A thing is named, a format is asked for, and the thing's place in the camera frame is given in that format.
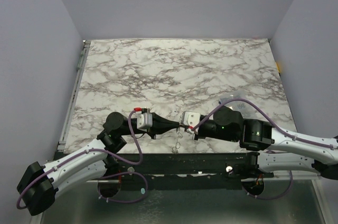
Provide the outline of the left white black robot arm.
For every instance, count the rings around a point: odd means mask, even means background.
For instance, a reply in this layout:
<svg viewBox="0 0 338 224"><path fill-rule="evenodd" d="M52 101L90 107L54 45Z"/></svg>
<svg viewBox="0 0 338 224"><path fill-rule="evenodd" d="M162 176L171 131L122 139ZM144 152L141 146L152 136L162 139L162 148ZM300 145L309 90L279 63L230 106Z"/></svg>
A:
<svg viewBox="0 0 338 224"><path fill-rule="evenodd" d="M119 169L119 161L140 165L143 153L137 134L154 138L179 127L178 122L150 113L146 108L135 108L128 117L113 112L107 116L102 132L86 146L44 165L39 162L30 164L17 186L20 195L16 207L28 209L30 215L36 216L53 205L59 193L74 185L92 179L113 178ZM117 154L126 145L125 135L133 138L139 153L138 161Z"/></svg>

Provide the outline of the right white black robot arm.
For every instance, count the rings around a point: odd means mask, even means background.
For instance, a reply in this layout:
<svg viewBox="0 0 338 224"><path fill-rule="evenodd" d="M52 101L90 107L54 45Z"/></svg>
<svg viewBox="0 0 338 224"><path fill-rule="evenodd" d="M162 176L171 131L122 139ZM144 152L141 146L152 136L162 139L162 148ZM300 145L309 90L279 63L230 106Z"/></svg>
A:
<svg viewBox="0 0 338 224"><path fill-rule="evenodd" d="M314 137L277 128L271 123L244 119L238 111L221 107L205 116L185 111L181 123L194 139L214 138L239 143L254 159L243 163L246 176L273 171L307 171L337 180L337 138Z"/></svg>

